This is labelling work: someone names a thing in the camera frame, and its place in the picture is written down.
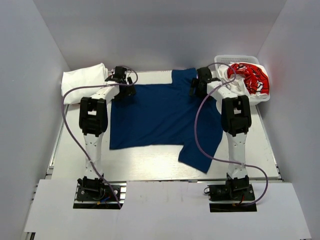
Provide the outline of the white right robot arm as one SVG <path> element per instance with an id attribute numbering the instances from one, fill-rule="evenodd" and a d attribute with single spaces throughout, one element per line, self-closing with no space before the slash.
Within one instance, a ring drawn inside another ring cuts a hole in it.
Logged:
<path id="1" fill-rule="evenodd" d="M 189 94 L 208 100 L 213 98 L 221 105 L 221 127 L 228 140 L 227 178 L 231 180 L 249 179 L 246 169 L 245 143 L 252 124 L 249 98 L 237 95 L 226 84 L 212 76 L 209 67 L 196 70 Z"/>

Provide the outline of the white t-shirt with red print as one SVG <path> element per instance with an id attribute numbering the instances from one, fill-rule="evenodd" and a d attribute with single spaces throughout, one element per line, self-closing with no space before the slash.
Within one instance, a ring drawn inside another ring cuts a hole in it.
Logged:
<path id="1" fill-rule="evenodd" d="M 230 66 L 221 64 L 216 74 L 230 91 L 239 96 L 246 95 L 251 106 L 270 99 L 269 76 L 262 65 L 248 62 L 235 62 Z"/>

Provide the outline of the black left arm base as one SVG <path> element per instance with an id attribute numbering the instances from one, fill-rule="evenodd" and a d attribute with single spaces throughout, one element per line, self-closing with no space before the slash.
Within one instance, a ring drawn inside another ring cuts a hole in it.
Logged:
<path id="1" fill-rule="evenodd" d="M 126 197 L 126 185 L 104 183 L 102 179 L 79 178 L 75 192 L 74 209 L 119 210 Z"/>

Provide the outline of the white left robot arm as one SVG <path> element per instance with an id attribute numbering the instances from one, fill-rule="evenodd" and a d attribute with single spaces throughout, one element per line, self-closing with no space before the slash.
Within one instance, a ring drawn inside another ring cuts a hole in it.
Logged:
<path id="1" fill-rule="evenodd" d="M 79 110 L 79 127 L 85 143 L 85 172 L 88 179 L 100 179 L 102 168 L 102 140 L 108 128 L 107 105 L 136 94 L 135 81 L 130 74 L 135 71 L 127 66 L 116 66 L 101 87 L 90 97 L 82 97 Z"/>

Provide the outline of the blue Mickey t-shirt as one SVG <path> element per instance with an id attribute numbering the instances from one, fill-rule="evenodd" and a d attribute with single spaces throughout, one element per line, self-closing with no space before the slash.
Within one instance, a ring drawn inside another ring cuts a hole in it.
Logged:
<path id="1" fill-rule="evenodd" d="M 136 94 L 113 101 L 110 112 L 111 150 L 150 145 L 181 145 L 178 161 L 207 173 L 223 137 L 216 101 L 189 96 L 196 69 L 173 70 L 170 84 L 136 85 Z"/>

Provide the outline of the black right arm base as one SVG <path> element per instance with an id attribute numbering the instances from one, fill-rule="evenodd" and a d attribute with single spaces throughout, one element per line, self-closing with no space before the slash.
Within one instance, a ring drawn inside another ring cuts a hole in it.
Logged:
<path id="1" fill-rule="evenodd" d="M 249 184 L 247 189 L 233 192 L 225 184 L 212 184 L 204 188 L 203 193 L 209 199 L 209 211 L 211 213 L 244 213 L 256 212 L 254 202 L 255 193 L 253 186 Z"/>

